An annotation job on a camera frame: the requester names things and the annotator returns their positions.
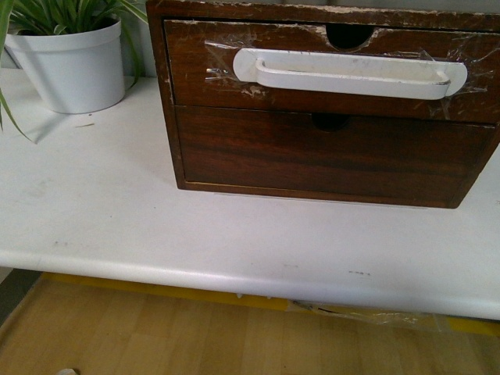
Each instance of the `white drawer handle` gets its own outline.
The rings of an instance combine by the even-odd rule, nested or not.
[[[269,88],[287,88],[435,100],[465,84],[461,62],[243,48],[233,61],[236,77]]]

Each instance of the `yellow strip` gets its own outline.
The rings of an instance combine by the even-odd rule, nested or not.
[[[69,284],[116,289],[119,291],[132,291],[149,295],[163,295],[172,298],[218,302],[228,305],[257,307],[260,309],[285,311],[288,307],[288,300],[283,298],[266,298],[256,295],[242,295],[241,298],[238,298],[235,293],[226,293],[223,291],[203,291],[200,289],[191,289],[188,287],[169,287],[166,285],[143,284],[135,283],[132,281],[100,279],[97,277],[83,277],[65,275],[61,273],[43,273],[42,278]]]
[[[465,318],[448,318],[452,330],[469,334],[486,334],[500,337],[500,323],[493,321],[473,320]]]
[[[225,303],[228,305],[240,305],[279,311],[289,310],[289,301],[283,298],[266,298],[255,295],[242,295],[241,298],[238,298],[235,293],[226,293],[223,291],[203,291],[200,289],[192,289],[188,287],[169,287],[165,285],[143,284],[135,283],[132,281],[100,279],[97,277],[83,277],[61,273],[43,273],[42,278],[68,284],[87,285],[91,287],[108,288],[119,291],[132,291],[149,295],[163,295],[172,298],[184,298],[197,301]],[[500,322],[447,316],[443,318],[446,319],[450,329],[453,331],[500,337]]]

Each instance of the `top drawer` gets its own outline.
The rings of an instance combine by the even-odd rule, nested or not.
[[[367,33],[365,41],[355,48],[342,48],[348,34],[335,25],[166,20],[164,27],[178,105],[483,123],[500,120],[497,34],[368,26],[361,29]],[[241,48],[446,60],[465,63],[468,78],[456,95],[433,101],[277,89],[236,78],[233,60]]]

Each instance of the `clear tape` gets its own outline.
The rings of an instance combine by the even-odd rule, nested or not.
[[[318,315],[335,316],[357,320],[364,323],[389,326],[393,328],[411,328],[433,332],[452,331],[445,316],[421,312],[396,312],[379,309],[360,309],[332,306],[314,302],[289,301],[287,311],[309,312]]]
[[[500,51],[500,42],[486,55],[474,57],[475,49],[478,43],[480,43],[477,38],[481,37],[481,34],[466,34],[452,40],[446,61],[464,63],[467,66],[468,72],[467,82],[460,91],[452,96],[445,97],[440,101],[422,102],[422,104],[427,103],[430,118],[442,116],[450,120],[449,108],[454,97],[488,91],[488,85],[494,80],[496,70],[487,70],[481,66],[481,63],[491,54]],[[219,40],[205,41],[205,47],[209,52],[209,67],[206,69],[205,82],[208,84],[218,84],[220,90],[239,91],[255,98],[265,98],[268,94],[267,87],[239,81],[233,71],[232,61],[229,62],[229,56],[233,56],[235,50],[254,48],[253,42],[256,39],[256,35],[252,33],[242,33],[229,34],[221,37]],[[424,49],[408,52],[388,52],[383,55],[427,61],[434,60]]]

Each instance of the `potted plant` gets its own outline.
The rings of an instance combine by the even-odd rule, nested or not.
[[[129,0],[0,0],[0,56],[8,46],[45,104],[60,113],[88,113],[124,95],[120,35],[130,43],[135,80],[140,68],[120,17],[147,16]],[[0,88],[4,108],[16,129]]]

